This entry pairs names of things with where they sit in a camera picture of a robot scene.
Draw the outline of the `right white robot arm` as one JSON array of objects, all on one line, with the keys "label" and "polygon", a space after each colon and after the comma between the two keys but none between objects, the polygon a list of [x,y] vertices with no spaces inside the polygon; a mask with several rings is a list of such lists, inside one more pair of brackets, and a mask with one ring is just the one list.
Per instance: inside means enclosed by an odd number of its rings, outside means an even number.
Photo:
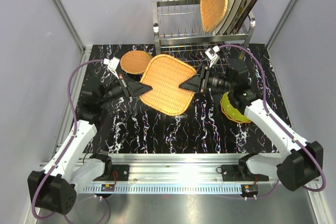
[{"label": "right white robot arm", "polygon": [[248,154],[238,161],[238,176],[243,180],[251,180],[256,175],[276,178],[288,190],[295,191],[322,176],[323,147],[317,141],[308,142],[281,120],[262,99],[260,92],[251,87],[248,74],[243,60],[231,59],[225,74],[202,65],[179,87],[196,93],[204,93],[208,89],[228,91],[233,108],[256,124],[281,155],[275,158]]}]

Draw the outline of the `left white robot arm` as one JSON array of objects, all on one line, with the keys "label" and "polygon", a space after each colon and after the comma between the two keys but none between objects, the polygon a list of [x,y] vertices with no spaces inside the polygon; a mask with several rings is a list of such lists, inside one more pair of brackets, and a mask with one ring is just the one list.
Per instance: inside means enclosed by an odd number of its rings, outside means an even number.
[{"label": "left white robot arm", "polygon": [[76,163],[87,144],[95,137],[105,121],[108,102],[121,97],[135,98],[152,87],[120,74],[109,85],[100,85],[92,91],[82,92],[82,107],[75,114],[73,127],[54,157],[40,171],[32,171],[28,189],[32,212],[39,218],[36,208],[66,215],[73,208],[77,195],[93,180],[108,180],[113,174],[111,158],[107,154],[93,154],[76,169]]}]

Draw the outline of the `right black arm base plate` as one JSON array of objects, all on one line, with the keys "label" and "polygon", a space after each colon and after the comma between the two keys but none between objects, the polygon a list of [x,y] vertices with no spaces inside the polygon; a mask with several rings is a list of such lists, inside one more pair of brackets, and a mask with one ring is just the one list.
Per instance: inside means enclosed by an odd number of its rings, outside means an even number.
[{"label": "right black arm base plate", "polygon": [[238,165],[221,165],[216,168],[216,172],[221,174],[224,182],[267,182],[269,177],[261,174],[243,175],[238,170]]}]

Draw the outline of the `large orange woven tray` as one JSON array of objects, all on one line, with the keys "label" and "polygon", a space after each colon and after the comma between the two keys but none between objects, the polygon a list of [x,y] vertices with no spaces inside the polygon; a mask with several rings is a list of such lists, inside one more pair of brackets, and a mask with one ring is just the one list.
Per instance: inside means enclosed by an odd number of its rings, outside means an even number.
[{"label": "large orange woven tray", "polygon": [[195,93],[181,89],[179,85],[195,74],[194,67],[173,56],[155,56],[141,78],[141,83],[151,86],[152,90],[141,95],[140,100],[166,115],[181,115],[188,108]]}]

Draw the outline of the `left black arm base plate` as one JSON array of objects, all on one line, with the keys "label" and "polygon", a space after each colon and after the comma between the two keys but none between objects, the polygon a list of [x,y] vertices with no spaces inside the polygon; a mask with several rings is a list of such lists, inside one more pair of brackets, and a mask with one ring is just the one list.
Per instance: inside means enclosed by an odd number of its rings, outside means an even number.
[{"label": "left black arm base plate", "polygon": [[106,181],[127,182],[129,180],[130,165],[112,165],[107,171]]}]

